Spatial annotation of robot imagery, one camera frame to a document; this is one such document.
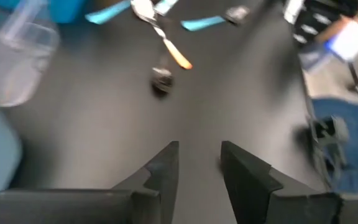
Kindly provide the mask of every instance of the spoon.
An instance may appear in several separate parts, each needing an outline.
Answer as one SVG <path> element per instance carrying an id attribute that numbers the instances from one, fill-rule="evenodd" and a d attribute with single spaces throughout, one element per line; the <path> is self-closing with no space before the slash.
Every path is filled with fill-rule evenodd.
<path id="1" fill-rule="evenodd" d="M 173 75 L 168 69 L 169 53 L 164 46 L 161 51 L 160 61 L 152 69 L 152 85 L 164 93 L 169 93 L 173 86 Z"/>
<path id="2" fill-rule="evenodd" d="M 192 64 L 183 56 L 180 51 L 174 46 L 174 44 L 168 40 L 164 31 L 157 24 L 157 13 L 154 11 L 154 6 L 150 0 L 131 0 L 131 6 L 135 14 L 142 19 L 143 21 L 151 24 L 156 31 L 156 33 L 162 38 L 165 46 L 171 53 L 172 57 L 177 61 L 177 63 L 185 68 L 191 69 Z"/>

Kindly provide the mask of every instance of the dark gray table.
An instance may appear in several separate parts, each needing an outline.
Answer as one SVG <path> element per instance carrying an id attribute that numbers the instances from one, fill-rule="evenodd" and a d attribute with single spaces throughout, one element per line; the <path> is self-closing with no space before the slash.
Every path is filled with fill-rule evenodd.
<path id="1" fill-rule="evenodd" d="M 251 7 L 257 2 L 248 1 Z M 180 0 L 168 16 L 196 19 L 233 4 Z M 108 189 L 177 140 L 173 223 L 235 223 L 218 169 L 221 141 L 230 140 L 323 189 L 306 143 L 296 138 L 309 113 L 282 6 L 274 4 L 240 28 L 187 32 L 177 24 L 171 36 L 194 69 L 172 62 L 175 86 L 161 100 L 149 85 L 160 39 L 131 11 L 103 26 L 63 26 L 62 46 L 35 96 L 6 111 L 25 143 L 12 186 Z"/>

